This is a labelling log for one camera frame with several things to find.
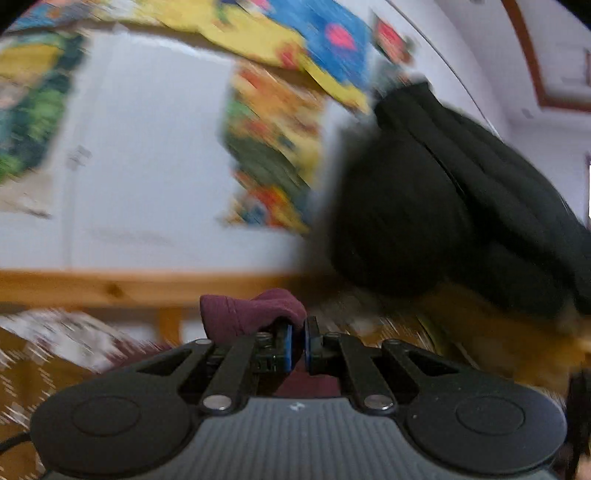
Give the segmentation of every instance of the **yellow poster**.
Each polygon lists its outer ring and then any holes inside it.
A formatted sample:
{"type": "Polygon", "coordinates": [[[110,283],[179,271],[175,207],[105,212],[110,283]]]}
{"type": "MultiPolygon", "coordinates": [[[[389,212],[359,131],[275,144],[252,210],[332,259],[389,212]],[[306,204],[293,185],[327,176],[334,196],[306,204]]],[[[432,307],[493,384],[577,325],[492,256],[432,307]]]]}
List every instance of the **yellow poster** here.
{"type": "Polygon", "coordinates": [[[322,96],[247,62],[232,87],[225,142],[242,192],[228,221],[306,233],[322,151],[322,96]]]}
{"type": "Polygon", "coordinates": [[[307,71],[337,101],[368,110],[370,30],[334,0],[105,0],[96,16],[200,33],[251,60],[307,71]]]}

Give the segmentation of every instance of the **black cable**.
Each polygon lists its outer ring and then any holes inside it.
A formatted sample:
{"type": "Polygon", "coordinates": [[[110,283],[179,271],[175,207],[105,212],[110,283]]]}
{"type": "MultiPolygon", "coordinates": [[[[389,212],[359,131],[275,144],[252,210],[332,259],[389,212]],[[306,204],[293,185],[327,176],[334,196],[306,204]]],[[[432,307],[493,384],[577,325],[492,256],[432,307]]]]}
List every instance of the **black cable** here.
{"type": "Polygon", "coordinates": [[[3,453],[6,453],[11,448],[14,448],[17,445],[20,445],[21,443],[30,442],[30,441],[31,441],[31,434],[29,432],[19,433],[18,435],[15,435],[14,437],[9,438],[8,440],[4,440],[3,442],[0,442],[0,455],[2,455],[3,453]]]}

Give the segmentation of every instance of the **wooden trim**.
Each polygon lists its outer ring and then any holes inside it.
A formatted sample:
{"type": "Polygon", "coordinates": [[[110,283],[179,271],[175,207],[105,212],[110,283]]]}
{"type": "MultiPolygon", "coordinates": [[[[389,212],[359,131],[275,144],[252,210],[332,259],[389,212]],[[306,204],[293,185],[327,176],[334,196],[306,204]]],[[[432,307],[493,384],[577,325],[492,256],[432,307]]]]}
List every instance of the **wooden trim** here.
{"type": "Polygon", "coordinates": [[[269,288],[298,298],[340,288],[332,275],[0,270],[0,303],[34,307],[195,306],[212,293],[250,299],[269,288]]]}
{"type": "Polygon", "coordinates": [[[561,110],[573,110],[577,112],[591,112],[591,102],[579,102],[576,100],[565,100],[550,95],[542,81],[540,64],[535,55],[534,44],[531,41],[530,33],[527,30],[523,13],[519,8],[517,0],[502,0],[507,11],[509,20],[513,25],[521,49],[523,50],[527,67],[530,71],[531,81],[534,85],[535,96],[541,108],[557,108],[561,110]]]}
{"type": "Polygon", "coordinates": [[[183,323],[183,309],[181,307],[166,307],[158,310],[158,335],[172,345],[181,344],[181,329],[183,323]]]}

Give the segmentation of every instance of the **ceiling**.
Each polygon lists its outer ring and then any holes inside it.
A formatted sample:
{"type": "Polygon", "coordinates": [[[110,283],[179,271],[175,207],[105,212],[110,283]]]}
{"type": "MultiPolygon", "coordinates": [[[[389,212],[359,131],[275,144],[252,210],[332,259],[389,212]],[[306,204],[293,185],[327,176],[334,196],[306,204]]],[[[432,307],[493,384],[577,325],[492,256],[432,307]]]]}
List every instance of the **ceiling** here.
{"type": "Polygon", "coordinates": [[[436,2],[474,52],[511,122],[591,131],[591,31],[560,3],[436,2]]]}

